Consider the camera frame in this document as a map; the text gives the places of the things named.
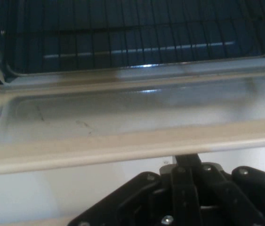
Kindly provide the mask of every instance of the white oven door edge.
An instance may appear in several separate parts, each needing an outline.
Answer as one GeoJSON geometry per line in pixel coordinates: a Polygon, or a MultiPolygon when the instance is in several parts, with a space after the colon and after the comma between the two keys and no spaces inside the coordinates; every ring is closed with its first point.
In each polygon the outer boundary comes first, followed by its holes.
{"type": "Polygon", "coordinates": [[[0,174],[258,146],[265,70],[0,88],[0,174]]]}

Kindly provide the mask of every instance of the metal screw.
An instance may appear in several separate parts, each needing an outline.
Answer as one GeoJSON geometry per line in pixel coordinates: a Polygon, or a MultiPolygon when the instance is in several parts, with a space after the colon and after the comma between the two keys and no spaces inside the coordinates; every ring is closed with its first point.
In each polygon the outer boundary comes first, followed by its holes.
{"type": "Polygon", "coordinates": [[[247,169],[239,169],[239,173],[241,173],[242,175],[247,175],[249,172],[247,171],[247,169]]]}
{"type": "Polygon", "coordinates": [[[203,169],[204,169],[205,171],[211,171],[211,170],[212,170],[212,167],[209,166],[209,165],[204,165],[204,166],[203,166],[203,169]]]}
{"type": "Polygon", "coordinates": [[[79,226],[90,226],[89,222],[80,222],[79,226]]]}
{"type": "Polygon", "coordinates": [[[155,180],[155,177],[152,176],[151,174],[148,174],[148,176],[147,176],[147,180],[155,180]]]}
{"type": "Polygon", "coordinates": [[[170,215],[167,215],[167,216],[164,216],[164,218],[161,220],[161,223],[163,224],[163,225],[171,225],[172,224],[172,222],[173,222],[173,217],[172,216],[170,216],[170,215]]]}
{"type": "Polygon", "coordinates": [[[178,171],[179,173],[184,173],[184,172],[185,172],[185,169],[182,168],[182,167],[178,167],[177,171],[178,171]]]}

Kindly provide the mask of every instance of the scratch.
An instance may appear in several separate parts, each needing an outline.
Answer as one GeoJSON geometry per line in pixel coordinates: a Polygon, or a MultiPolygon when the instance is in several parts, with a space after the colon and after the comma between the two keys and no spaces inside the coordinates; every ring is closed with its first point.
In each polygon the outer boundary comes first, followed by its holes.
{"type": "Polygon", "coordinates": [[[36,109],[37,109],[37,111],[39,112],[39,115],[40,115],[40,119],[41,119],[41,121],[44,121],[44,118],[43,118],[43,115],[42,115],[42,113],[41,113],[41,110],[40,110],[39,106],[36,106],[36,109]]]}

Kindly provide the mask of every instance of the white enamel surface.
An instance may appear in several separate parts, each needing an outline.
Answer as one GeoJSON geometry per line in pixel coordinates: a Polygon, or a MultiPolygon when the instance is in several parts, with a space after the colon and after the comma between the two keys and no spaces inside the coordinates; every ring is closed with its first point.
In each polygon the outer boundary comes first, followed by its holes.
{"type": "Polygon", "coordinates": [[[0,173],[256,146],[265,77],[0,92],[0,173]]]}

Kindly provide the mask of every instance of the wire rack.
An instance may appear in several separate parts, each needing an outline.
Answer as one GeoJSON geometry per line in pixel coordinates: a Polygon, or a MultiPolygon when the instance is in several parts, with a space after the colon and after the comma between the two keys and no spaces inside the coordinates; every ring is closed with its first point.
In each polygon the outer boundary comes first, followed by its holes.
{"type": "Polygon", "coordinates": [[[7,64],[43,73],[265,54],[265,0],[18,0],[7,64]]]}

